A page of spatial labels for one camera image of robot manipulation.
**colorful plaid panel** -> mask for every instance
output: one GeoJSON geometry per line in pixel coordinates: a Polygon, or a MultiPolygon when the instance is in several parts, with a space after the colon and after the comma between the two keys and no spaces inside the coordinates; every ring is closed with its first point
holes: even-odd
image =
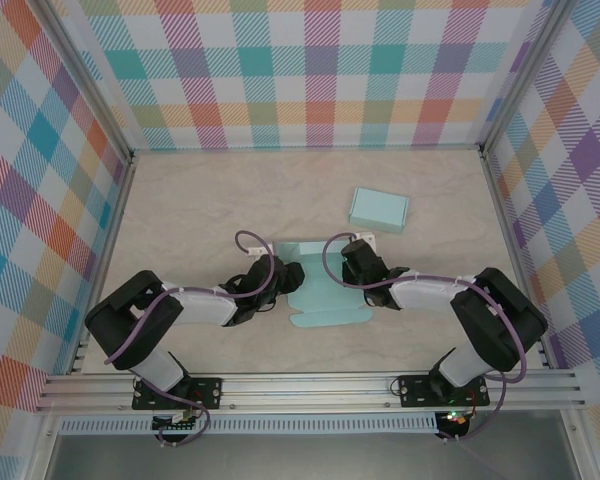
{"type": "Polygon", "coordinates": [[[529,2],[79,3],[90,31],[69,31],[106,58],[111,104],[171,150],[475,143],[529,2]]]}
{"type": "Polygon", "coordinates": [[[558,363],[582,372],[600,445],[600,0],[578,4],[495,154],[558,363]]]}
{"type": "Polygon", "coordinates": [[[504,83],[502,84],[502,87],[500,88],[500,91],[498,92],[498,97],[496,98],[496,101],[493,102],[491,110],[489,110],[487,120],[484,122],[482,130],[480,131],[478,143],[484,143],[489,133],[489,130],[491,130],[493,121],[498,115],[498,112],[500,112],[502,102],[504,102],[505,98],[507,98],[509,92],[511,91],[511,88],[516,83],[516,80],[518,79],[518,74],[520,73],[520,67],[522,67],[522,64],[527,59],[529,49],[531,48],[533,42],[535,42],[536,38],[538,37],[538,34],[542,31],[547,16],[549,15],[549,12],[551,11],[551,8],[555,3],[556,0],[543,0],[542,7],[540,7],[538,14],[536,15],[536,18],[533,21],[533,25],[529,29],[529,32],[527,33],[527,36],[524,39],[524,42],[522,43],[518,54],[516,55],[516,59],[511,64],[511,68],[507,73],[507,78],[505,79],[504,83]]]}
{"type": "Polygon", "coordinates": [[[111,112],[113,113],[114,118],[118,122],[120,130],[125,136],[127,143],[129,145],[135,145],[136,142],[133,136],[131,135],[131,131],[129,129],[129,126],[127,125],[127,121],[122,115],[120,107],[113,100],[113,95],[109,91],[106,82],[104,81],[104,78],[102,76],[102,72],[96,65],[96,62],[94,61],[91,52],[82,41],[82,38],[76,34],[75,24],[73,20],[69,17],[69,11],[67,10],[67,6],[64,2],[65,0],[51,0],[51,3],[53,4],[58,15],[60,16],[66,31],[70,34],[71,40],[75,44],[77,50],[80,52],[80,55],[82,56],[85,65],[89,69],[93,80],[98,86],[103,100],[107,103],[107,105],[109,105],[109,108],[111,108],[111,112]]]}
{"type": "Polygon", "coordinates": [[[70,354],[122,166],[25,1],[0,1],[0,480],[70,354]]]}

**beige table surface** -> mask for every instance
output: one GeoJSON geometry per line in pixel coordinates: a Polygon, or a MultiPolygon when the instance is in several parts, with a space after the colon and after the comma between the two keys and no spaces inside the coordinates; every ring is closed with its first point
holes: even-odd
{"type": "MultiPolygon", "coordinates": [[[[375,232],[387,266],[423,273],[513,270],[477,152],[292,151],[141,155],[104,295],[136,272],[214,286],[252,263],[236,230],[268,241],[319,240],[348,223],[356,187],[410,199],[402,234],[375,232]]],[[[466,340],[455,316],[374,309],[363,324],[299,328],[286,300],[238,327],[175,326],[161,345],[190,372],[428,370],[466,340]]],[[[111,372],[91,341],[83,372],[111,372]]],[[[540,368],[535,349],[530,366],[540,368]]]]}

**metal grille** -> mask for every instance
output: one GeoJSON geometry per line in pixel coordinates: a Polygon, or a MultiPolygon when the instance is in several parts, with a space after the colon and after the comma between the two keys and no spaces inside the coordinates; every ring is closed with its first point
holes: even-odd
{"type": "MultiPolygon", "coordinates": [[[[60,435],[139,435],[151,430],[150,415],[64,417],[60,435]]],[[[191,430],[175,428],[178,433],[191,430]]],[[[222,415],[212,417],[209,434],[435,433],[433,413],[356,415],[222,415]]]]}

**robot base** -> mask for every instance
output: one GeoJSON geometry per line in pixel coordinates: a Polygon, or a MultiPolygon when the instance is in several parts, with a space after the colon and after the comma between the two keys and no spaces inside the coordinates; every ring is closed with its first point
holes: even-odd
{"type": "MultiPolygon", "coordinates": [[[[222,379],[185,376],[168,393],[201,403],[208,410],[217,410],[220,408],[222,396],[222,379]]],[[[133,410],[182,410],[183,407],[189,408],[180,402],[158,395],[142,381],[134,381],[131,403],[133,410]]]]}
{"type": "Polygon", "coordinates": [[[474,402],[477,407],[489,405],[489,392],[483,377],[457,388],[448,402],[441,400],[430,388],[429,375],[399,376],[398,393],[402,407],[473,407],[474,402]]]}

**purple cable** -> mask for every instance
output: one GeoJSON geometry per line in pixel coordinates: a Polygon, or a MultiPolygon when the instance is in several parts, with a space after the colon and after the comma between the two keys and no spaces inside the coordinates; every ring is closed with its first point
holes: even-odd
{"type": "Polygon", "coordinates": [[[384,287],[387,285],[393,285],[394,283],[410,282],[410,281],[417,281],[417,280],[432,280],[434,282],[454,283],[454,284],[459,283],[460,285],[464,285],[465,287],[470,288],[471,290],[476,292],[478,295],[480,295],[489,304],[489,306],[491,306],[496,311],[496,313],[502,320],[502,323],[504,323],[504,326],[507,328],[507,331],[511,335],[511,338],[513,339],[513,343],[516,346],[516,350],[518,351],[518,356],[520,357],[520,372],[518,372],[517,376],[515,376],[513,378],[508,378],[503,375],[502,378],[498,378],[498,377],[494,377],[491,375],[485,375],[484,377],[488,378],[489,380],[501,380],[505,383],[520,383],[522,381],[524,376],[527,374],[527,357],[525,355],[524,347],[522,346],[522,341],[520,340],[520,337],[518,336],[518,332],[516,332],[516,329],[513,327],[511,320],[509,320],[509,317],[507,317],[507,315],[504,313],[504,311],[502,310],[500,305],[498,305],[496,303],[496,301],[493,298],[491,298],[491,296],[487,292],[485,292],[482,288],[478,287],[477,285],[474,285],[473,283],[468,282],[466,280],[462,280],[460,278],[442,277],[442,276],[438,276],[438,275],[418,275],[417,277],[415,275],[410,275],[410,276],[406,276],[406,277],[398,277],[398,278],[392,278],[389,280],[383,280],[381,282],[371,283],[369,285],[354,285],[353,283],[343,282],[331,271],[331,269],[329,269],[329,265],[327,264],[327,250],[329,248],[329,245],[331,245],[331,243],[333,243],[338,238],[342,238],[342,237],[351,238],[353,236],[354,236],[354,234],[350,233],[350,232],[338,233],[337,235],[334,235],[329,240],[327,240],[327,242],[324,245],[324,248],[322,249],[322,265],[324,266],[324,269],[326,270],[327,275],[329,275],[334,282],[342,285],[343,287],[356,288],[356,289],[360,289],[360,290],[365,290],[368,288],[384,287]]]}
{"type": "Polygon", "coordinates": [[[169,400],[184,403],[185,405],[190,405],[193,408],[197,408],[198,410],[201,410],[207,417],[205,419],[204,425],[202,426],[202,428],[200,429],[199,432],[192,433],[191,435],[187,435],[187,437],[184,440],[181,440],[180,442],[167,442],[162,437],[162,432],[164,430],[164,427],[158,429],[158,439],[160,440],[160,442],[162,442],[162,445],[169,445],[170,447],[174,447],[174,448],[181,447],[182,445],[186,445],[187,443],[191,443],[194,440],[196,440],[197,438],[200,438],[202,436],[202,434],[209,428],[209,426],[211,425],[211,414],[209,413],[209,410],[207,409],[207,407],[205,407],[201,403],[196,403],[192,400],[187,400],[186,398],[176,397],[175,395],[171,395],[170,393],[163,392],[158,387],[156,387],[153,383],[151,383],[147,380],[143,379],[142,381],[144,382],[144,384],[147,387],[149,387],[151,390],[156,392],[158,395],[162,395],[163,397],[168,398],[169,400]]]}
{"type": "Polygon", "coordinates": [[[234,241],[236,242],[236,245],[238,246],[238,248],[241,251],[243,251],[244,253],[249,253],[249,251],[240,244],[240,235],[248,235],[248,236],[250,236],[252,238],[255,238],[258,242],[260,242],[260,244],[267,251],[267,255],[269,256],[269,267],[270,267],[269,268],[269,276],[267,277],[267,279],[264,281],[264,283],[262,285],[260,285],[258,288],[256,288],[252,292],[248,292],[248,293],[235,293],[235,294],[224,293],[224,292],[216,292],[215,290],[212,290],[210,288],[201,288],[201,287],[176,287],[176,288],[170,288],[170,289],[162,292],[160,295],[158,295],[155,298],[155,300],[153,302],[151,302],[151,304],[144,311],[144,314],[142,315],[142,317],[140,317],[140,320],[138,320],[138,323],[136,323],[136,326],[134,327],[133,331],[129,334],[129,336],[127,337],[127,339],[124,341],[124,343],[122,345],[120,345],[120,347],[118,347],[118,349],[109,358],[107,358],[104,361],[104,364],[105,365],[109,365],[111,362],[115,362],[120,357],[120,355],[122,355],[125,352],[125,350],[127,348],[129,348],[129,345],[131,345],[131,343],[135,340],[135,338],[138,336],[138,333],[140,332],[140,330],[142,329],[142,327],[144,326],[144,324],[147,322],[147,319],[149,318],[149,315],[151,315],[151,312],[153,312],[153,310],[162,301],[163,298],[167,297],[168,295],[171,295],[172,293],[199,292],[199,293],[208,293],[209,295],[213,295],[213,296],[216,296],[216,297],[238,299],[238,298],[254,297],[254,296],[258,295],[260,292],[262,292],[265,288],[267,288],[267,285],[269,285],[269,282],[273,278],[273,273],[275,271],[275,265],[274,265],[274,262],[273,262],[273,252],[271,251],[271,248],[269,248],[269,245],[267,244],[267,242],[265,242],[257,234],[255,234],[253,232],[249,232],[248,230],[239,230],[239,231],[236,232],[236,235],[234,237],[234,241]]]}

